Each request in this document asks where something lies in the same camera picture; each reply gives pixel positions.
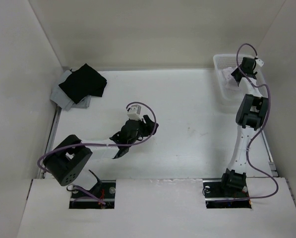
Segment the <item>white tank top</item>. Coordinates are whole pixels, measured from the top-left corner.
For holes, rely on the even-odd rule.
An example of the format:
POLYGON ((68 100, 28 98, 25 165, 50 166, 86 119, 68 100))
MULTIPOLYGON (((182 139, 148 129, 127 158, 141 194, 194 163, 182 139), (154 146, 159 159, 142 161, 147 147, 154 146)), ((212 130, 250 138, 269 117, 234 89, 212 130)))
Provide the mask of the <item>white tank top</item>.
POLYGON ((235 71, 235 69, 236 69, 235 67, 228 67, 222 70, 222 74, 226 80, 227 86, 238 87, 237 81, 232 76, 232 73, 235 71))

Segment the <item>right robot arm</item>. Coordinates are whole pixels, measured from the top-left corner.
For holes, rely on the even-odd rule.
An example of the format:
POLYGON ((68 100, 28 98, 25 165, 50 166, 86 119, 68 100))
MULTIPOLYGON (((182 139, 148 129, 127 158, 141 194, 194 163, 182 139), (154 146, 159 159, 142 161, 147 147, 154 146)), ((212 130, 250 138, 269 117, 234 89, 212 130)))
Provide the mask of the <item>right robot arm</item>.
POLYGON ((236 114, 237 139, 233 155, 219 183, 220 193, 224 196, 238 197, 238 192, 246 191, 247 154, 269 112, 269 96, 263 96, 256 83, 256 60, 244 57, 232 72, 244 97, 236 114))

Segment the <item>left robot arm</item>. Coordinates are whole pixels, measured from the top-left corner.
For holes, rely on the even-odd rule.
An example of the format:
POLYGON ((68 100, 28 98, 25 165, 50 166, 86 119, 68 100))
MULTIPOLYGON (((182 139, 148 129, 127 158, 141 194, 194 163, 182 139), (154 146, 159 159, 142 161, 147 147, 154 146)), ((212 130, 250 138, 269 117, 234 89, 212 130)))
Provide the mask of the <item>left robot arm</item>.
POLYGON ((82 144, 57 151, 48 155, 43 164, 61 186, 76 185, 83 188, 88 197, 100 193, 100 179, 91 169, 86 169, 92 159, 118 159, 129 152, 131 144, 142 141, 156 133, 159 124, 148 115, 143 119, 128 119, 124 126, 109 139, 102 141, 103 146, 86 146, 86 142, 75 134, 69 135, 57 146, 58 149, 69 145, 82 144))

